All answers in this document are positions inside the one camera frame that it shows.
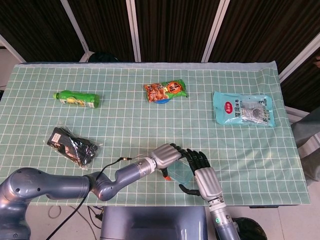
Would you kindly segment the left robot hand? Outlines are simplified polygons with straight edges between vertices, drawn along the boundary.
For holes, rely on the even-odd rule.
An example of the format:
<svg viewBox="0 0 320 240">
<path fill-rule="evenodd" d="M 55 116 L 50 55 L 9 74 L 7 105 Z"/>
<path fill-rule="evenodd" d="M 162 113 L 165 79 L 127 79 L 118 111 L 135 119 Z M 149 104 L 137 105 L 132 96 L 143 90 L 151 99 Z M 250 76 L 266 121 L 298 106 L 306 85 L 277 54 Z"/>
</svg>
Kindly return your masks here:
<svg viewBox="0 0 320 240">
<path fill-rule="evenodd" d="M 174 143 L 163 144 L 150 152 L 149 156 L 155 161 L 156 169 L 162 172 L 166 180 L 171 180 L 168 167 L 182 158 L 189 158 L 188 152 Z"/>
</svg>

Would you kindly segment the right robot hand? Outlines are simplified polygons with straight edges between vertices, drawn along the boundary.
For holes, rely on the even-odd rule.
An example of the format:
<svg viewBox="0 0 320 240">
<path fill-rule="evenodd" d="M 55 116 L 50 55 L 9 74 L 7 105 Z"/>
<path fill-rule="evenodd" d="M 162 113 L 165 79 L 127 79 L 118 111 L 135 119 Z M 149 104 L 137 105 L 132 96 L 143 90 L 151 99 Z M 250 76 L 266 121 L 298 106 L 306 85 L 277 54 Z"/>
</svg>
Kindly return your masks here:
<svg viewBox="0 0 320 240">
<path fill-rule="evenodd" d="M 179 188 L 185 194 L 201 196 L 207 202 L 222 196 L 221 184 L 206 155 L 201 151 L 197 152 L 188 148 L 182 152 L 182 156 L 188 161 L 198 189 L 188 189 L 183 184 L 179 184 Z"/>
</svg>

